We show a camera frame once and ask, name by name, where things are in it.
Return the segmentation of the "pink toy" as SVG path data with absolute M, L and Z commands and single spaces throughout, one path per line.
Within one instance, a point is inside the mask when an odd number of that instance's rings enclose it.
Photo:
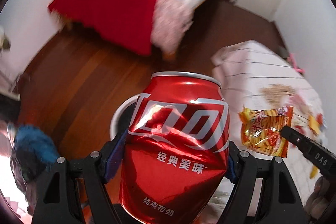
M 294 54 L 290 53 L 289 56 L 286 58 L 287 62 L 293 67 L 293 69 L 301 74 L 302 76 L 305 74 L 305 70 L 301 69 L 295 60 Z

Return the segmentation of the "orange yellow snack bag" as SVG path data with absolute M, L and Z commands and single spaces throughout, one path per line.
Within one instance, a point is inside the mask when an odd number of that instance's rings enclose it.
M 240 113 L 241 142 L 248 149 L 268 156 L 287 157 L 288 141 L 281 136 L 284 126 L 291 126 L 294 107 L 251 110 Z

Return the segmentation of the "pink checkered bedsheet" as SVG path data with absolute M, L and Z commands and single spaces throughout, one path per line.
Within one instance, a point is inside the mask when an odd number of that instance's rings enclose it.
M 157 0 L 153 14 L 151 43 L 165 56 L 176 54 L 185 32 L 193 24 L 193 16 L 206 0 Z

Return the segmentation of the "yellow flat box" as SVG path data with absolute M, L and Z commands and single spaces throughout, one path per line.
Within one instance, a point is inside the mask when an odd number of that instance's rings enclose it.
M 309 115 L 308 125 L 309 125 L 309 128 L 311 129 L 311 131 L 314 133 L 315 136 L 318 136 L 321 133 L 320 128 L 319 128 L 320 124 L 314 118 L 314 116 Z

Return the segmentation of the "red blanket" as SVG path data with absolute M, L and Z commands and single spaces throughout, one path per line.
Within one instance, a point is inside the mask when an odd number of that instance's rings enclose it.
M 151 55 L 157 0 L 53 0 L 49 12 L 93 28 L 100 36 L 141 56 Z

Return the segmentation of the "white round trash bin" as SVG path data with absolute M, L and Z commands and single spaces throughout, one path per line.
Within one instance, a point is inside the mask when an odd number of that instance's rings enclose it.
M 129 127 L 137 99 L 138 94 L 130 97 L 114 112 L 110 122 L 110 140 L 113 140 L 118 134 L 122 134 Z

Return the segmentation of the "white patterned tablecloth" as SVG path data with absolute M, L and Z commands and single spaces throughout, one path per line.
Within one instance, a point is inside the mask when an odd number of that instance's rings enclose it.
M 319 144 L 327 145 L 326 122 L 318 93 L 282 57 L 250 40 L 221 48 L 211 61 L 215 66 L 213 76 L 221 82 L 222 93 L 230 108 L 230 138 L 238 148 L 245 148 L 240 139 L 242 122 L 238 115 L 245 107 L 270 110 L 293 106 L 291 126 Z M 309 128 L 309 115 L 320 124 L 318 136 Z M 319 218 L 329 204 L 326 180 L 292 144 L 288 146 L 284 162 L 306 212 Z

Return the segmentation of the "crushed red cola can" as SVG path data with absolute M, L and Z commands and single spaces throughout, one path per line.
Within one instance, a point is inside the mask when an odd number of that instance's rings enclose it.
M 127 131 L 120 181 L 125 211 L 141 223 L 192 223 L 228 169 L 229 124 L 217 80 L 154 73 Z

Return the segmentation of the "blue clothing pile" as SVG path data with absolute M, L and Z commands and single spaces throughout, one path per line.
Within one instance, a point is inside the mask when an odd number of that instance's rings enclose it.
M 25 182 L 49 171 L 59 158 L 53 140 L 32 125 L 21 125 L 15 135 L 14 151 Z

